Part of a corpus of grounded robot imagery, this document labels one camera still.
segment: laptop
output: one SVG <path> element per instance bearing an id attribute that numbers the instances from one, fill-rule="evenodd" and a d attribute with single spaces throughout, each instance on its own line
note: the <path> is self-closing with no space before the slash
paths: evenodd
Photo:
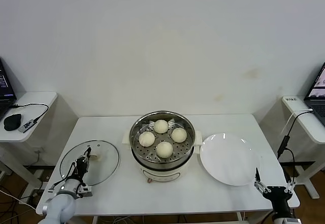
<path id="1" fill-rule="evenodd" d="M 315 116 L 320 122 L 325 125 L 325 63 L 321 67 L 304 101 L 314 110 Z"/>
<path id="2" fill-rule="evenodd" d="M 16 96 L 0 59 L 0 120 L 15 103 Z"/>

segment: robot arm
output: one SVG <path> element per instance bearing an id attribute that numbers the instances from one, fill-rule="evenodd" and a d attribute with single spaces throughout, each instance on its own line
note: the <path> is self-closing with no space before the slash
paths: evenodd
<path id="1" fill-rule="evenodd" d="M 289 181 L 286 187 L 266 186 L 261 182 L 258 169 L 256 169 L 254 186 L 267 200 L 270 200 L 274 215 L 272 220 L 274 224 L 299 224 L 301 221 L 296 219 L 291 213 L 288 200 L 293 196 L 295 182 Z"/>
<path id="2" fill-rule="evenodd" d="M 70 220 L 76 211 L 76 200 L 67 194 L 55 196 L 47 206 L 47 215 L 39 224 L 60 224 Z"/>
<path id="3" fill-rule="evenodd" d="M 71 164 L 70 170 L 72 166 L 75 166 L 71 176 L 69 176 L 69 170 L 67 177 L 62 180 L 66 182 L 60 188 L 57 195 L 53 199 L 50 199 L 43 207 L 43 214 L 46 217 L 39 224 L 60 224 L 67 222 L 75 214 L 76 199 L 92 196 L 91 186 L 87 186 L 82 180 L 88 172 L 90 152 L 91 148 L 88 148 L 84 155 L 80 156 Z M 49 192 L 52 193 L 55 186 L 62 181 L 55 183 L 49 189 Z"/>

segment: wall stain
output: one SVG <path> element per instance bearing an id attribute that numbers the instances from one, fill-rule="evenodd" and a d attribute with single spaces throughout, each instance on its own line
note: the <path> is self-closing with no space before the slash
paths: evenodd
<path id="1" fill-rule="evenodd" d="M 214 100 L 216 101 L 216 102 L 220 102 L 220 101 L 222 101 L 224 99 L 224 95 L 223 94 L 218 94 L 215 98 L 214 98 Z"/>
<path id="2" fill-rule="evenodd" d="M 260 69 L 259 68 L 254 68 L 251 70 L 248 70 L 247 72 L 243 73 L 243 77 L 246 79 L 257 79 L 259 78 L 260 74 Z"/>

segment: steamed bun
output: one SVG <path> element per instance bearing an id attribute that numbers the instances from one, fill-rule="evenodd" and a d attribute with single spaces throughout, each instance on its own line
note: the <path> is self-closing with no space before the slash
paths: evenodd
<path id="1" fill-rule="evenodd" d="M 153 145 L 154 140 L 155 140 L 154 134 L 151 132 L 144 132 L 144 133 L 141 133 L 139 136 L 139 143 L 143 147 L 149 147 L 149 146 Z"/>
<path id="2" fill-rule="evenodd" d="M 178 128 L 178 129 L 174 129 L 172 132 L 172 139 L 176 142 L 176 143 L 182 143 L 186 140 L 187 138 L 187 133 L 184 129 L 182 128 Z"/>
<path id="3" fill-rule="evenodd" d="M 158 120 L 154 123 L 153 129 L 156 133 L 163 134 L 168 131 L 168 122 L 165 120 Z"/>
<path id="4" fill-rule="evenodd" d="M 163 141 L 157 145 L 157 155 L 161 158 L 168 158 L 173 154 L 173 146 L 171 143 Z"/>

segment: computer mouse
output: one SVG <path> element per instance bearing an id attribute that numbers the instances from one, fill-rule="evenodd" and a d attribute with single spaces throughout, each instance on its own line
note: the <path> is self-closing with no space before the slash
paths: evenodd
<path id="1" fill-rule="evenodd" d="M 5 130 L 12 131 L 20 127 L 21 114 L 13 114 L 4 120 Z"/>

